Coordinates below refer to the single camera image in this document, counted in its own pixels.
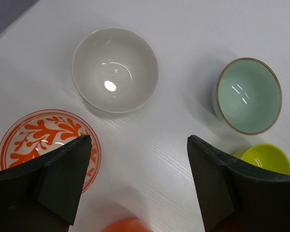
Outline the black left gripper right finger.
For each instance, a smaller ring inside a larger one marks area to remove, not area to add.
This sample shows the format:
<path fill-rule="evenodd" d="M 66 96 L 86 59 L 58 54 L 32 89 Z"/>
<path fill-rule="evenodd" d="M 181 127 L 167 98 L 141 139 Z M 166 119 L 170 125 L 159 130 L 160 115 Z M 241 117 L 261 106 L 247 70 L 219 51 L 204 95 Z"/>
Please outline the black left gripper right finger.
<path fill-rule="evenodd" d="M 187 152 L 207 232 L 290 232 L 290 175 L 244 162 L 195 135 Z"/>

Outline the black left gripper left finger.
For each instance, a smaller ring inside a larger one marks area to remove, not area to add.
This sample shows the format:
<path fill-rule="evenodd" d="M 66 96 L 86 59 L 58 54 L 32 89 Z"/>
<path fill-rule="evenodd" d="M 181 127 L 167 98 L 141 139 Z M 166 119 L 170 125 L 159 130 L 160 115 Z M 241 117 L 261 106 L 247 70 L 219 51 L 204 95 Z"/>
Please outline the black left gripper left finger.
<path fill-rule="evenodd" d="M 67 232 L 74 224 L 91 138 L 82 135 L 0 171 L 0 232 Z"/>

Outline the orange patterned glass bowl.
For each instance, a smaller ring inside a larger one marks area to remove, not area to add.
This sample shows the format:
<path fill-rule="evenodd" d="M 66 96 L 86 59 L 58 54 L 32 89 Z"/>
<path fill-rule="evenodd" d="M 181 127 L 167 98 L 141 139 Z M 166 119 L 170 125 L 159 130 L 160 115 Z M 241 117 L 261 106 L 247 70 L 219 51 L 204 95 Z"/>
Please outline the orange patterned glass bowl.
<path fill-rule="evenodd" d="M 83 184 L 83 191 L 86 191 L 100 169 L 102 160 L 100 142 L 95 131 L 85 120 L 64 110 L 40 110 L 16 121 L 0 142 L 0 171 L 37 158 L 81 135 L 89 135 L 92 144 Z"/>

